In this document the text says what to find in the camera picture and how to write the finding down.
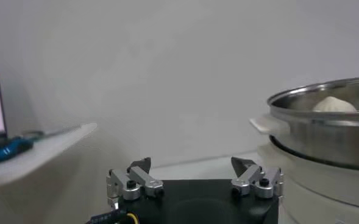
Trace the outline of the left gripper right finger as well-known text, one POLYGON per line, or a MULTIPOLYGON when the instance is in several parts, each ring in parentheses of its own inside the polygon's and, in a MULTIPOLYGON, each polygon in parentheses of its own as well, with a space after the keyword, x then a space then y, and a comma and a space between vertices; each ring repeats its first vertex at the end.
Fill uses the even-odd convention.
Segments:
POLYGON ((254 194, 258 200, 283 199, 284 174, 279 167, 264 169, 251 159, 231 157, 236 177, 231 179, 231 199, 239 203, 243 198, 254 194))

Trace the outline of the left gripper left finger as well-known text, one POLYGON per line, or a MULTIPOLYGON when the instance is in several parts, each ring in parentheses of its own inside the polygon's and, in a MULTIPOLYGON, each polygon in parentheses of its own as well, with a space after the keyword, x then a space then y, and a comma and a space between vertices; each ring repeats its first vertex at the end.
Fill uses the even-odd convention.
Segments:
POLYGON ((107 203, 119 208, 119 201, 137 201, 142 196, 161 199, 165 195, 162 180, 150 176, 151 158, 133 161, 126 170, 110 169, 106 176, 107 203))

